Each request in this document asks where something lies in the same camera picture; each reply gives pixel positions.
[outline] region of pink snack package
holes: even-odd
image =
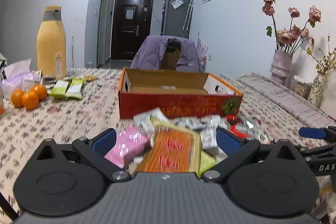
[[[117,134],[115,146],[105,155],[105,158],[120,168],[132,162],[146,147],[150,146],[149,139],[140,133],[136,127],[126,127]]]

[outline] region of white speckled vase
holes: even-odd
[[[325,77],[322,74],[318,74],[313,82],[311,90],[309,92],[308,101],[314,106],[319,107],[325,82]]]
[[[281,85],[285,85],[286,79],[292,70],[293,56],[285,51],[275,50],[270,72],[271,79]]]

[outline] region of gray refrigerator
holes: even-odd
[[[184,30],[183,24],[188,12],[190,0],[183,0],[184,3],[176,9],[171,4],[172,1],[175,0],[165,0],[164,2],[161,35],[189,38],[190,26],[187,30],[188,20],[185,24]]]

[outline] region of yellow flower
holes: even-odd
[[[313,53],[313,51],[311,50],[310,47],[306,48],[306,52],[307,52],[308,55],[311,55]]]

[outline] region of open box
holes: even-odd
[[[168,118],[236,115],[243,93],[212,75],[124,68],[118,86],[121,119],[159,107]]]

